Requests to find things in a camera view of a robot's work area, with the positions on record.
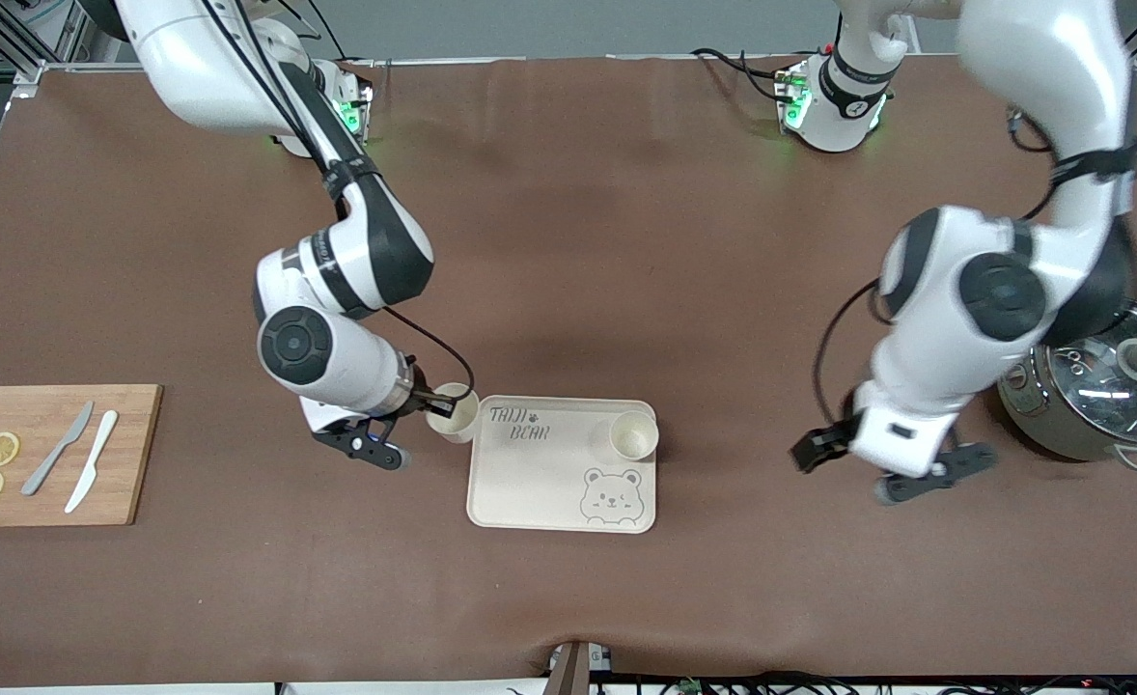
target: brown table surface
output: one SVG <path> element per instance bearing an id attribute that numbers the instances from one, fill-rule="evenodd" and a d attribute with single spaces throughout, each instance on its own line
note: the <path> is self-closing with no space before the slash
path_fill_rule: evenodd
<path id="1" fill-rule="evenodd" d="M 260 256 L 333 220 L 312 164 L 179 122 L 143 75 L 51 73 L 0 132 L 0 384 L 166 392 L 135 526 L 0 529 L 0 686 L 516 677 L 568 639 L 630 672 L 1137 672 L 1134 472 L 1032 453 L 991 398 L 962 435 L 999 466 L 907 505 L 873 502 L 868 463 L 786 454 L 820 425 L 821 329 L 899 226 L 1044 192 L 953 58 L 908 59 L 833 156 L 717 63 L 374 76 L 371 152 L 437 249 L 402 308 L 484 395 L 648 400 L 654 528 L 473 526 L 468 446 L 416 417 L 400 474 L 313 441 L 248 299 Z M 879 336 L 844 322 L 832 398 Z"/>

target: cooking pot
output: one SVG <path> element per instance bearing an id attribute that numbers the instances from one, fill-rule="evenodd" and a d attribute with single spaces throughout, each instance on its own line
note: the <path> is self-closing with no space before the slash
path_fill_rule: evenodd
<path id="1" fill-rule="evenodd" d="M 1032 347 L 997 391 L 1019 429 L 1046 449 L 1137 470 L 1137 303 L 1105 333 Z"/>

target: paper cup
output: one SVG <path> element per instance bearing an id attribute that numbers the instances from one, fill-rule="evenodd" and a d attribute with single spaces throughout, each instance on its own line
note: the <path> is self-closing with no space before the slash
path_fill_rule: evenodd
<path id="1" fill-rule="evenodd" d="M 640 411 L 621 413 L 612 423 L 612 448 L 624 461 L 640 462 L 658 445 L 658 425 Z"/>
<path id="2" fill-rule="evenodd" d="M 437 387 L 435 392 L 442 396 L 462 396 L 470 387 L 464 383 L 450 382 Z M 448 439 L 451 444 L 466 444 L 475 438 L 479 430 L 479 392 L 471 392 L 470 396 L 457 400 L 457 408 L 453 411 L 453 417 L 440 417 L 440 415 L 426 412 L 426 425 L 431 427 L 440 437 Z"/>

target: wooden cutting board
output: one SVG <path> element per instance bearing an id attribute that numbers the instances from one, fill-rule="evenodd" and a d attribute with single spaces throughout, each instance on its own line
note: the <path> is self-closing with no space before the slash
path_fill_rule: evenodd
<path id="1" fill-rule="evenodd" d="M 83 435 L 67 446 L 38 494 L 20 494 L 70 423 L 92 400 Z M 155 383 L 86 386 L 0 386 L 0 431 L 20 439 L 20 452 L 0 466 L 0 526 L 128 524 L 135 519 L 144 464 L 161 404 Z M 92 449 L 101 415 L 118 411 L 118 423 L 97 461 L 97 482 L 70 514 L 63 512 Z"/>

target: tray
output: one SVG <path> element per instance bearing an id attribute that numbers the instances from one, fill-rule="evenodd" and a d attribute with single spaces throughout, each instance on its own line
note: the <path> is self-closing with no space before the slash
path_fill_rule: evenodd
<path id="1" fill-rule="evenodd" d="M 612 421 L 628 411 L 655 417 L 641 400 L 488 396 L 470 458 L 470 520 L 542 531 L 648 531 L 656 454 L 626 462 L 608 439 Z"/>

